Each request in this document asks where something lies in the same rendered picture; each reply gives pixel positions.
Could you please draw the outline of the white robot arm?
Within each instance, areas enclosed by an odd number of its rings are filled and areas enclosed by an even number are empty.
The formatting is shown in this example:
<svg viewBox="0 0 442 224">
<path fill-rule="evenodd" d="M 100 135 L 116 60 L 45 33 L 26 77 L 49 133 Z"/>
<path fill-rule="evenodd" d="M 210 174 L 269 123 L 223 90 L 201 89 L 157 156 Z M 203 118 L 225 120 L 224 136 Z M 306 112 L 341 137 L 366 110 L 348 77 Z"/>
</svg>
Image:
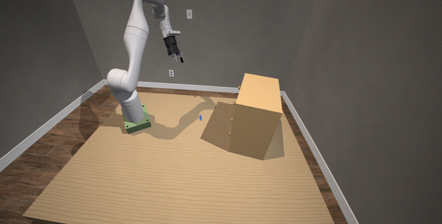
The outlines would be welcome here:
<svg viewBox="0 0 442 224">
<path fill-rule="evenodd" d="M 148 35 L 148 23 L 143 12 L 143 2 L 152 4 L 153 16 L 165 19 L 159 23 L 161 31 L 171 28 L 169 9 L 164 0 L 134 0 L 131 15 L 124 33 L 124 44 L 128 52 L 128 71 L 112 69 L 107 75 L 107 84 L 113 96 L 119 101 L 124 116 L 131 123 L 138 123 L 144 118 L 142 104 L 136 87 L 138 84 L 142 57 Z"/>
</svg>

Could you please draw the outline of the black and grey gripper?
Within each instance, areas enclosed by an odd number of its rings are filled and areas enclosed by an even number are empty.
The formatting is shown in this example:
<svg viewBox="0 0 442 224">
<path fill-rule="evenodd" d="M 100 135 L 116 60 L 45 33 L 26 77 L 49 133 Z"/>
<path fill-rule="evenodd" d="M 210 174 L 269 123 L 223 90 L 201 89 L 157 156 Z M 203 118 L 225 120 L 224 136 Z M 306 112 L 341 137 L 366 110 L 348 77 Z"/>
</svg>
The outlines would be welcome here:
<svg viewBox="0 0 442 224">
<path fill-rule="evenodd" d="M 184 62 L 182 53 L 179 52 L 179 49 L 177 47 L 177 42 L 175 39 L 175 35 L 180 35 L 180 31 L 173 31 L 171 28 L 162 30 L 162 36 L 164 38 L 165 45 L 167 47 L 168 55 L 171 57 L 173 56 L 175 60 L 175 64 L 178 64 L 178 59 L 176 58 L 176 55 L 180 56 L 181 63 Z"/>
</svg>

